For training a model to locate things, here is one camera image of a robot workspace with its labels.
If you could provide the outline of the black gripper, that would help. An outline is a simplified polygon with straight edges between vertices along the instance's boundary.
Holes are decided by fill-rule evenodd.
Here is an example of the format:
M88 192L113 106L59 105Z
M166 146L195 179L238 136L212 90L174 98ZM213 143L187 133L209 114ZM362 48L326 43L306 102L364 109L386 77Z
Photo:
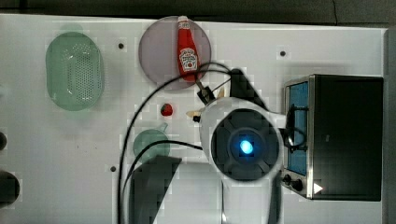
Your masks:
M211 102L216 100L216 97L214 96L213 91L209 87L204 87L199 79L195 80L195 84L200 89L197 92L197 95L198 95L199 99L202 101L202 103L204 105L208 105ZM192 120L194 122L200 122L201 117L200 116L193 116Z

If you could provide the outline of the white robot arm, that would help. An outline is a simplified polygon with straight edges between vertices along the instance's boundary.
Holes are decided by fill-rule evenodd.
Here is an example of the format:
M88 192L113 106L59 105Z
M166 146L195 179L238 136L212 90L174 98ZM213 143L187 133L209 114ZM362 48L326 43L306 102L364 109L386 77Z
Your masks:
M200 149L221 182L223 224L279 224L283 115L270 112L239 69L227 97L211 96L192 113Z

